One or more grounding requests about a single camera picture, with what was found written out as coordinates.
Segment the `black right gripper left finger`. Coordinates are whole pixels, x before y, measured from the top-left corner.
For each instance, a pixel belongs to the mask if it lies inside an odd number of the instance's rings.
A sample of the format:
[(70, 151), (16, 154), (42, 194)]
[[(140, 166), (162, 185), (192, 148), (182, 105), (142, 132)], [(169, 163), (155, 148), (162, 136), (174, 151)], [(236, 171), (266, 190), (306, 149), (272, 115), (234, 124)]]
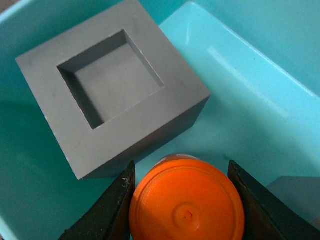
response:
[(131, 161), (94, 205), (60, 240), (129, 240), (129, 211), (136, 187), (135, 163)]

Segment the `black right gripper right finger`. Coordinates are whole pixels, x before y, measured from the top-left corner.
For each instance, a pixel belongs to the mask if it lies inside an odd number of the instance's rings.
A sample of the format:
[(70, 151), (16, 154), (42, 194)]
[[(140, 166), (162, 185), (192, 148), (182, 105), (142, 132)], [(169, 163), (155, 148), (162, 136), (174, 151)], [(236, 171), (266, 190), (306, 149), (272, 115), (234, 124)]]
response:
[(298, 216), (234, 160), (227, 176), (244, 209), (244, 240), (318, 240), (320, 231)]

